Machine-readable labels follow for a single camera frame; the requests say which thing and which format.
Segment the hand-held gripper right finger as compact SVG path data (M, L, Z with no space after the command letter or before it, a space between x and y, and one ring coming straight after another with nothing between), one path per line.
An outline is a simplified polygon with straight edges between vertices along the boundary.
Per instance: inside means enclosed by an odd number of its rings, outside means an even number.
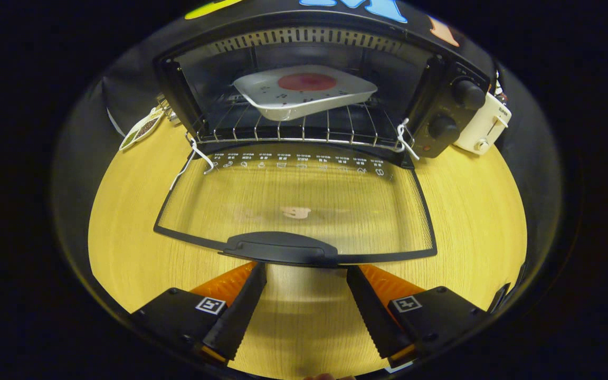
M423 289L376 265L352 265L346 281L381 358L391 367L435 356L489 313L445 286Z

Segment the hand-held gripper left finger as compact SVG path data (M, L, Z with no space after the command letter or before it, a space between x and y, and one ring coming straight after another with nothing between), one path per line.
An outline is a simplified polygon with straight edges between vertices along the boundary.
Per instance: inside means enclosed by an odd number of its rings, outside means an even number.
M171 287L133 312L132 320L177 354L227 366L266 284L266 265L249 262L192 290Z

